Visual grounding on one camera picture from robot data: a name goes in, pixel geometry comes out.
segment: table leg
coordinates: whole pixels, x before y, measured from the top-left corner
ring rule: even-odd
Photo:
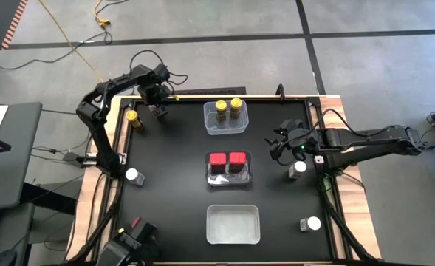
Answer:
[[[20,203],[31,202],[35,206],[45,207],[64,214],[75,214],[76,199],[51,192],[36,185],[24,183]]]

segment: gold lid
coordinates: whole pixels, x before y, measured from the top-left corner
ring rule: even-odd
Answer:
[[[227,108],[227,103],[224,102],[223,100],[218,100],[216,102],[216,109],[217,111],[225,111]]]
[[[242,100],[240,100],[239,98],[234,98],[230,102],[230,106],[232,106],[232,108],[240,108],[242,107]]]
[[[134,110],[128,110],[126,113],[126,118],[128,121],[135,121],[138,118],[138,114]]]

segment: concrete floor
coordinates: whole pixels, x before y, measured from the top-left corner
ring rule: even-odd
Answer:
[[[67,2],[46,1],[72,41],[100,32],[90,15],[93,3]],[[303,3],[311,33],[435,29],[435,0]],[[302,33],[293,0],[132,0],[110,7],[103,17],[111,19],[115,40]],[[13,44],[49,42],[64,40],[39,3],[29,1]],[[435,35],[313,42],[326,93],[341,95],[348,122],[355,129],[393,123],[421,132],[428,129],[425,117],[435,111]],[[248,94],[272,94],[282,83],[289,94],[317,93],[303,39],[84,47],[80,51],[108,78],[126,72],[130,57],[143,49],[157,51],[172,71],[189,74],[180,89],[246,86]],[[0,64],[11,67],[67,51],[0,51]],[[148,66],[156,62],[152,55],[140,58]],[[40,101],[44,108],[72,112],[96,83],[94,73],[71,55],[56,64],[0,70],[0,103]],[[76,117],[43,113],[35,144],[62,149],[85,137],[86,127]],[[435,151],[370,160],[361,163],[360,170],[383,258],[435,265]],[[80,173],[74,167],[32,159],[28,180],[58,183]],[[58,262],[62,255],[53,257],[41,246],[35,247],[30,264]]]

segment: yellow jar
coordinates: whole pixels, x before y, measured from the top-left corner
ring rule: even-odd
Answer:
[[[234,98],[230,102],[230,117],[233,119],[239,118],[240,109],[242,108],[242,100]]]
[[[227,103],[223,100],[218,100],[216,102],[217,120],[225,120],[225,112],[227,111]]]
[[[131,124],[131,126],[136,130],[142,130],[143,129],[143,123],[140,120],[140,117],[138,117],[138,114],[134,110],[128,110],[126,113],[127,121]]]

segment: clear plastic container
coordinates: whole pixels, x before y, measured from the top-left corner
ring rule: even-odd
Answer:
[[[237,119],[230,118],[230,100],[227,103],[227,111],[224,121],[217,120],[216,102],[204,104],[204,125],[210,135],[238,134],[245,131],[248,126],[247,104],[242,101],[240,116]]]

